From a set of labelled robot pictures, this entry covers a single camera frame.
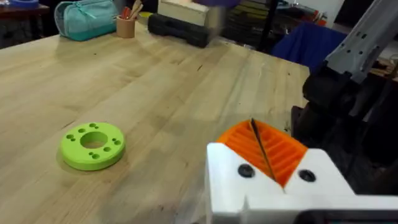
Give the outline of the left gripper white and orange right finger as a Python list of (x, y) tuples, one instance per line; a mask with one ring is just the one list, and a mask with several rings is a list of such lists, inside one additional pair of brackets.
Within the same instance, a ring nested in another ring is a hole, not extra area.
[(337, 166), (321, 149), (308, 148), (266, 123), (251, 120), (264, 173), (286, 193), (354, 195)]

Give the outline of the left gripper white and orange left finger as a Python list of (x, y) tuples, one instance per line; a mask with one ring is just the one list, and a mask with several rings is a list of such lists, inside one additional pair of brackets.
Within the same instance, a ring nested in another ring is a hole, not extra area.
[(264, 223), (264, 209), (253, 203), (284, 193), (253, 124), (240, 122), (206, 147), (207, 223)]

